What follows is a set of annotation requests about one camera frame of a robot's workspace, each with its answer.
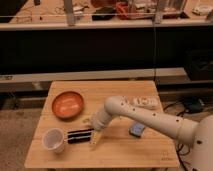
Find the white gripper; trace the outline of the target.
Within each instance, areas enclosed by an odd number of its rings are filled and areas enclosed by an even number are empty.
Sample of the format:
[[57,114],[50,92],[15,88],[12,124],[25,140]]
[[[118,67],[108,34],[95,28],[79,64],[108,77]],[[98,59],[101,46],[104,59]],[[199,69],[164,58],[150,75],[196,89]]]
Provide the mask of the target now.
[[105,129],[109,123],[112,121],[112,116],[108,114],[105,110],[100,110],[95,113],[91,118],[83,119],[83,124],[90,124],[92,125],[93,129],[96,131],[91,132],[90,137],[90,145],[95,146],[98,142],[99,132]]

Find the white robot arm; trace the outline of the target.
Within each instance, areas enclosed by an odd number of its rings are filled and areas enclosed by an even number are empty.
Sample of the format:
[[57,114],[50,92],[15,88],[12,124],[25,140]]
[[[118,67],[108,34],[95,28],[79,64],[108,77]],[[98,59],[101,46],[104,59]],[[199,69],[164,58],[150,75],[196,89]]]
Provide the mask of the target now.
[[105,100],[103,107],[91,116],[91,148],[96,147],[102,131],[117,116],[130,118],[192,148],[191,171],[213,171],[213,115],[196,122],[136,107],[124,96],[111,96]]

